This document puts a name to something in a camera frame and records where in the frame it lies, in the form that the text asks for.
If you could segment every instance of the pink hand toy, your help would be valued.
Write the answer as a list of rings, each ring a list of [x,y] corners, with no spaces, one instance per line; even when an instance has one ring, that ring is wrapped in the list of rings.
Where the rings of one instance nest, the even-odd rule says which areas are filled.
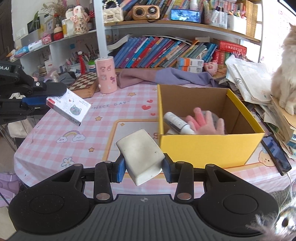
[[[214,60],[213,62],[204,63],[204,68],[208,73],[210,73],[210,75],[214,76],[218,71],[217,61]]]
[[[206,111],[205,119],[200,108],[193,110],[195,119],[192,116],[186,117],[186,122],[190,125],[190,128],[195,131],[197,135],[224,135],[224,120],[218,119],[217,129],[214,126],[212,113]]]

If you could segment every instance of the white shelf post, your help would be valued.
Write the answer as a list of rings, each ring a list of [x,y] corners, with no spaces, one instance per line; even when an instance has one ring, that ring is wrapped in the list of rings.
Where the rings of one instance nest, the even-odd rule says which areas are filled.
[[[94,14],[100,57],[108,57],[102,0],[94,0]]]

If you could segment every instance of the floor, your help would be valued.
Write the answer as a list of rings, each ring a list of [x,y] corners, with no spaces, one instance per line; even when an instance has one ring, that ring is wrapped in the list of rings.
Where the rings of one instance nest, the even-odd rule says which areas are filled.
[[[14,172],[14,151],[3,137],[0,137],[0,172]],[[15,232],[15,228],[8,215],[6,207],[0,207],[0,238],[8,239]]]

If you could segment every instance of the orange and white cat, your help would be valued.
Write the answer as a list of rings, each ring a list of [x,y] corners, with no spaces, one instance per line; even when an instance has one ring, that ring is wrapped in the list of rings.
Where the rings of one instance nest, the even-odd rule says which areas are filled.
[[[294,115],[296,106],[296,26],[291,29],[283,42],[281,66],[272,76],[271,94],[279,99],[280,107]]]

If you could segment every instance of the door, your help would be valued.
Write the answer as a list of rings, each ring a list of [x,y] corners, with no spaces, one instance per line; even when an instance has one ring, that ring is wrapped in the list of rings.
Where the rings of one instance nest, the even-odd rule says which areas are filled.
[[[11,0],[0,0],[0,60],[6,60],[13,49]]]

